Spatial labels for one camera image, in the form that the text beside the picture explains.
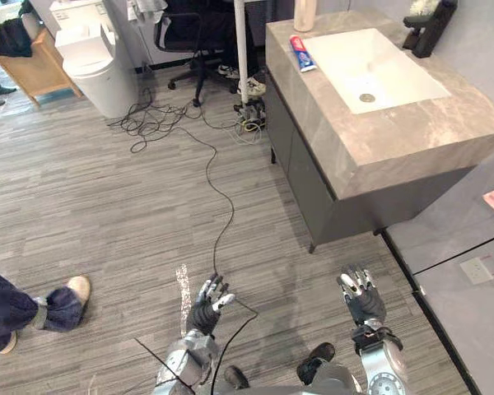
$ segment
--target white sink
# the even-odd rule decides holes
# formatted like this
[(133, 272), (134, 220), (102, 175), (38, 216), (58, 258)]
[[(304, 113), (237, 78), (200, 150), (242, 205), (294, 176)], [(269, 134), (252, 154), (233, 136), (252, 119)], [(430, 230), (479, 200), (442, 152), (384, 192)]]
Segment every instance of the white sink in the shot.
[(377, 29), (323, 35), (304, 43), (354, 114), (450, 96)]

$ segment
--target gray striped floor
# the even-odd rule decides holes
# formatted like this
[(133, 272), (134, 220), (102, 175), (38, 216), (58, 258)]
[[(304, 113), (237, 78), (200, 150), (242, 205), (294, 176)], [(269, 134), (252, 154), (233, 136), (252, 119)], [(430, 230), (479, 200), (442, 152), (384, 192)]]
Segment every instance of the gray striped floor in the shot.
[[(159, 71), (159, 103), (183, 105), (193, 81), (168, 91), (180, 69)], [(27, 328), (17, 348), (0, 355), (0, 393), (124, 393), (152, 391), (157, 362), (134, 340), (163, 356), (180, 336), (184, 265), (190, 293), (212, 272), (212, 244), (229, 207), (207, 185), (211, 151), (181, 132), (152, 143), (135, 141), (85, 99), (60, 95), (40, 110), (22, 93), (11, 97), (23, 113), (0, 113), (0, 273), (31, 295), (87, 274), (93, 294), (83, 324), (70, 333)], [(210, 122), (235, 115), (237, 100), (220, 86), (203, 91)], [(295, 367), (308, 350), (332, 342), (359, 381), (351, 317), (335, 277), (361, 263), (375, 274), (388, 307), (387, 324), (406, 346), (416, 393), (467, 393), (444, 348), (410, 295), (408, 283), (381, 239), (358, 235), (306, 251), (309, 243), (283, 172), (269, 163), (269, 144), (237, 146), (201, 120), (182, 125), (219, 156), (216, 185), (237, 213), (218, 250), (218, 269), (246, 304), (260, 311), (232, 344), (224, 365), (241, 367), (255, 386), (297, 383)], [(231, 306), (216, 330), (223, 344), (249, 313)]]

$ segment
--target white shoe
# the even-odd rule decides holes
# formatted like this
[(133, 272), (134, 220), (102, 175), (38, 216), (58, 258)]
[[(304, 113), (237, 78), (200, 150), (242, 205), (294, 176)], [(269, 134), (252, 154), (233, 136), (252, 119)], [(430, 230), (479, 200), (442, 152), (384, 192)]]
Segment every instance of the white shoe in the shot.
[(240, 79), (240, 72), (238, 71), (238, 69), (231, 66), (220, 64), (220, 66), (217, 68), (217, 73), (221, 76), (224, 76), (225, 78), (230, 78), (231, 80)]
[[(240, 84), (238, 84), (238, 93), (241, 95)], [(254, 97), (265, 95), (265, 84), (254, 77), (247, 78), (247, 95)]]
[(11, 333), (11, 339), (9, 340), (6, 348), (4, 348), (3, 350), (0, 351), (0, 354), (7, 354), (9, 352), (11, 352), (11, 350), (13, 348), (15, 348), (16, 346), (16, 331), (13, 331)]
[(81, 305), (84, 306), (88, 299), (90, 299), (91, 286), (90, 280), (86, 276), (75, 276), (66, 284), (68, 288), (75, 292), (75, 295), (80, 300)]

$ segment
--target bathroom vanity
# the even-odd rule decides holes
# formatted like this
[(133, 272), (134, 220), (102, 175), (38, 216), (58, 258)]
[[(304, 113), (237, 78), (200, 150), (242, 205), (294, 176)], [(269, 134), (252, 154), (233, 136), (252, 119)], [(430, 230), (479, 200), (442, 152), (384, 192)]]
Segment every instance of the bathroom vanity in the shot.
[(320, 65), (302, 73), (289, 44), (293, 22), (267, 25), (272, 159), (310, 252), (413, 218), (494, 151), (494, 103), (435, 55), (402, 51), (402, 25), (374, 10), (337, 12), (299, 36), (307, 47), (347, 32), (357, 33), (309, 41)]

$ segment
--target robot finger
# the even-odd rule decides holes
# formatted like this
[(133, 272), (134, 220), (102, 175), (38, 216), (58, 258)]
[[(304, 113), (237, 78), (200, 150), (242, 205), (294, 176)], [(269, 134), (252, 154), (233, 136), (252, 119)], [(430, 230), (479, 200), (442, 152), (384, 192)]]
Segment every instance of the robot finger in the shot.
[(349, 293), (346, 290), (346, 286), (344, 285), (342, 279), (340, 277), (337, 277), (337, 283), (340, 285), (340, 290), (343, 293), (343, 298), (346, 303), (349, 303), (349, 301), (352, 299), (352, 297), (349, 295)]
[(196, 303), (201, 303), (205, 300), (205, 298), (207, 297), (208, 287), (214, 281), (216, 276), (217, 276), (216, 274), (213, 274), (211, 278), (209, 278), (203, 283), (201, 290), (199, 290), (198, 297), (196, 298)]
[(364, 278), (366, 280), (366, 288), (373, 287), (375, 288), (375, 283), (373, 282), (373, 277), (370, 274), (370, 271), (368, 269), (364, 269)]
[(221, 286), (221, 289), (220, 289), (220, 295), (218, 296), (218, 298), (221, 298), (224, 294), (226, 294), (226, 292), (229, 290), (229, 283), (226, 282), (225, 284), (223, 284)]
[(208, 287), (208, 292), (207, 292), (207, 298), (212, 300), (212, 297), (214, 296), (214, 293), (216, 292), (217, 286), (220, 285), (221, 281), (223, 280), (223, 276), (217, 276), (214, 281), (211, 283), (211, 285)]
[(346, 273), (340, 275), (342, 283), (349, 289), (354, 296), (362, 295), (362, 290), (355, 284), (354, 280)]
[(358, 287), (364, 289), (364, 272), (360, 268), (353, 269), (353, 276), (357, 279)]
[(232, 303), (234, 299), (234, 294), (226, 294), (225, 296), (222, 296), (217, 302), (212, 304), (212, 310), (214, 310), (216, 313), (219, 313), (221, 309)]

